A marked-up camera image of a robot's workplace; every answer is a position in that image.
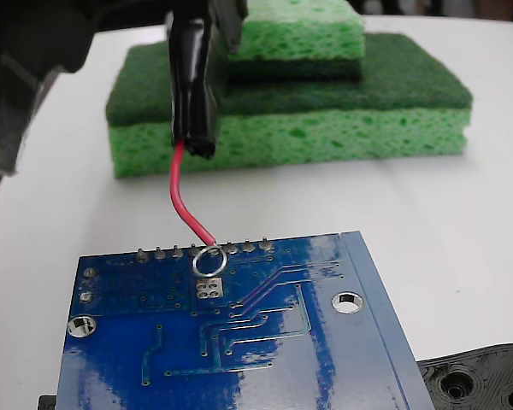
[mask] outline white table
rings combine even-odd
[[[368,30],[408,34],[473,92],[464,156],[185,176],[186,203],[220,241],[362,231],[418,360],[513,343],[513,24],[372,17]],[[98,35],[2,183],[0,410],[55,394],[81,255],[196,242],[165,176],[112,176],[109,91],[127,48],[161,38]]]

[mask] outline green sponge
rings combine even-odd
[[[216,157],[188,155],[183,170],[460,154],[472,103],[468,90],[405,36],[369,34],[366,45],[364,80],[356,84],[233,85]],[[132,49],[110,96],[116,177],[168,171],[171,111],[163,50],[163,44]]]
[[[234,80],[361,77],[363,18],[346,0],[251,0],[243,30]]]

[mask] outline black plastic part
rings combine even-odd
[[[56,395],[41,395],[38,400],[38,410],[55,410]]]
[[[173,144],[184,139],[192,154],[210,158],[215,154],[221,99],[213,76],[227,64],[227,45],[208,5],[199,2],[200,7],[173,12],[169,38]]]
[[[176,3],[169,33],[173,144],[211,158],[227,82],[228,53],[236,52],[246,16],[245,0]]]
[[[436,410],[513,410],[513,344],[418,363]]]

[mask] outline wire insulation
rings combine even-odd
[[[180,166],[182,165],[184,152],[185,141],[181,139],[174,147],[174,156],[171,161],[171,173],[169,175],[169,193],[171,194],[171,201],[173,202],[177,214],[190,226],[190,229],[192,229],[207,246],[213,246],[216,244],[215,237],[190,214],[190,211],[186,209],[186,205],[182,202],[182,198],[180,197]]]

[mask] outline circuit board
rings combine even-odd
[[[433,409],[358,232],[222,249],[80,258],[56,409]]]

